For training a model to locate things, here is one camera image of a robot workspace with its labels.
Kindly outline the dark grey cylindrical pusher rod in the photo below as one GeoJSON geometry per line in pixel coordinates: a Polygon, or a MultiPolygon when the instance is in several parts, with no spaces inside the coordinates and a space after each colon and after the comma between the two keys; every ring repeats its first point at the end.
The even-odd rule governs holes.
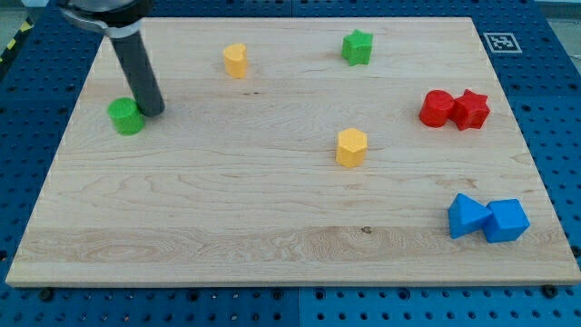
{"type": "Polygon", "coordinates": [[[113,38],[112,44],[141,114],[146,117],[162,114],[165,103],[140,31],[113,38]]]}

